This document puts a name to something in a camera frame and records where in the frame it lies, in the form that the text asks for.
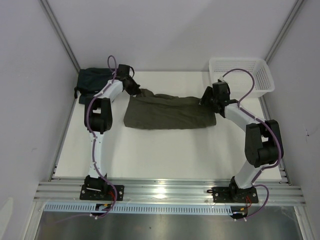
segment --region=robotic arm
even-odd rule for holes
[[[138,85],[129,75],[130,67],[119,65],[117,77],[110,80],[103,91],[94,96],[96,100],[92,107],[89,105],[93,97],[88,97],[85,103],[84,124],[87,126],[86,115],[89,113],[89,125],[93,132],[90,133],[91,151],[95,162],[90,165],[88,176],[85,178],[81,189],[81,200],[111,200],[108,192],[110,186],[97,173],[95,166],[102,176],[107,176],[105,161],[102,161],[102,146],[106,131],[112,126],[111,103],[123,90],[130,95],[140,93]],[[217,186],[207,192],[213,195],[215,203],[246,203],[248,197],[252,203],[258,203],[258,195],[254,182],[263,169],[274,166],[279,157],[279,150],[274,137],[265,125],[274,133],[281,149],[281,157],[284,154],[279,124],[275,120],[256,120],[254,115],[238,104],[235,99],[230,99],[230,88],[225,81],[215,82],[212,87],[208,86],[200,101],[201,105],[210,107],[216,114],[234,122],[245,131],[245,156],[247,161],[236,176],[231,178],[229,186]],[[116,185],[120,193],[124,190],[123,185]]]
[[[131,96],[141,92],[140,85],[129,74],[130,69],[131,67],[128,65],[119,64],[117,77],[109,80],[96,95],[85,99],[84,125],[90,132],[91,154],[94,161],[91,161],[88,176],[81,188],[81,200],[112,200],[112,195],[109,194],[112,189],[101,177],[107,178],[107,166],[106,161],[102,159],[102,148],[106,132],[111,129],[113,123],[112,102],[123,90]],[[117,194],[117,201],[122,201],[124,186],[115,185],[115,188],[119,193]]]
[[[201,105],[211,107],[223,118],[234,122],[245,132],[244,152],[247,161],[240,172],[231,178],[227,187],[213,187],[207,192],[212,193],[215,203],[246,203],[249,197],[252,203],[258,203],[257,191],[254,182],[262,169],[274,166],[278,160],[279,151],[271,133],[264,124],[257,121],[252,113],[230,99],[230,88],[225,81],[215,82],[207,87],[201,98]],[[279,124],[275,120],[262,120],[274,133],[284,154]]]

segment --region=perforated metal strip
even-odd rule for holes
[[[73,202],[48,202],[45,205],[46,212],[77,212],[77,213],[103,213],[96,210],[95,203],[73,203]],[[112,213],[125,214],[188,214],[188,215],[231,215],[231,207],[218,206],[189,206],[189,205],[167,205],[167,204],[125,204],[117,203]]]

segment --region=metal frame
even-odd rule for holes
[[[54,28],[57,36],[59,37],[64,49],[66,50],[73,66],[79,72],[80,66],[76,60],[76,57],[55,17],[48,0],[39,0],[45,14],[47,15],[52,27]],[[272,57],[277,52],[279,46],[285,39],[290,27],[292,26],[297,15],[301,11],[306,0],[297,0],[291,9],[286,21],[284,22],[278,36],[276,37],[273,45],[268,52],[265,61],[269,63]],[[40,222],[42,212],[46,206],[46,203],[50,204],[63,202],[66,206],[74,204],[92,204],[94,201],[80,201],[80,189],[84,182],[82,178],[55,178],[54,171],[57,167],[59,156],[62,150],[63,143],[67,134],[67,130],[70,124],[70,119],[75,107],[73,102],[70,115],[65,126],[59,149],[57,150],[53,168],[48,181],[40,182],[38,189],[34,197],[33,212],[30,218],[30,222],[25,234],[25,240],[33,240],[36,236],[37,228]],[[270,111],[268,109],[266,100],[264,97],[260,98],[260,104],[265,119],[271,119]],[[297,219],[299,222],[300,230],[304,239],[315,239],[311,225],[306,212],[306,203],[303,197],[302,190],[299,186],[291,186],[290,180],[285,170],[285,164],[282,161],[280,165],[280,173],[282,180],[280,182],[264,182],[270,190],[270,197],[268,206],[294,206]],[[229,207],[237,206],[233,204],[215,204],[213,203],[213,197],[206,193],[206,190],[214,186],[227,186],[229,180],[173,180],[173,179],[124,179],[114,178],[111,179],[114,184],[124,185],[124,199],[120,204],[126,206],[143,205],[143,206],[185,206],[194,208],[196,206],[206,207]],[[257,189],[260,197],[261,205],[266,197],[264,189]]]

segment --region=white wall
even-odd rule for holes
[[[211,56],[264,58],[295,0],[50,0],[82,68],[208,71]]]
[[[14,199],[4,240],[24,230],[73,102],[77,74],[37,0],[0,1],[0,208]]]
[[[316,239],[320,238],[319,12],[320,1],[306,1],[269,64],[275,91],[267,95],[271,115],[280,123],[289,177],[302,187]]]

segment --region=green fabric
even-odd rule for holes
[[[141,89],[131,96],[124,125],[134,129],[200,129],[216,125],[215,113],[200,105],[200,98],[153,94]]]

